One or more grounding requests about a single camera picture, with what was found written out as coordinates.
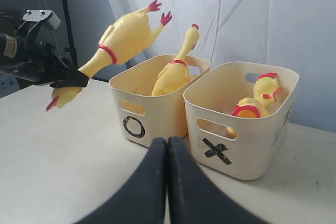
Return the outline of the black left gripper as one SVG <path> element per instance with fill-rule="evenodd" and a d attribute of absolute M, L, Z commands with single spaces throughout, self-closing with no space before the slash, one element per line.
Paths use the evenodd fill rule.
<path fill-rule="evenodd" d="M 85 88 L 89 77 L 61 59 L 48 42 L 26 44 L 20 36 L 1 33 L 1 74 L 11 74 L 33 85 Z"/>

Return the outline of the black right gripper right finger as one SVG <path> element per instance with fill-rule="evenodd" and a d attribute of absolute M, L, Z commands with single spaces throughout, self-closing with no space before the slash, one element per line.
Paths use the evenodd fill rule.
<path fill-rule="evenodd" d="M 167 144 L 170 223 L 265 223 L 207 177 L 180 137 L 170 137 Z"/>

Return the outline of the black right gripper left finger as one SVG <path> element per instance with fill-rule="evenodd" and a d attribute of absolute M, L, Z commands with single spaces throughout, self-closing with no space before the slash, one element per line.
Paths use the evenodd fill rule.
<path fill-rule="evenodd" d="M 155 138 L 128 180 L 106 202 L 77 223 L 163 223 L 167 143 Z"/>

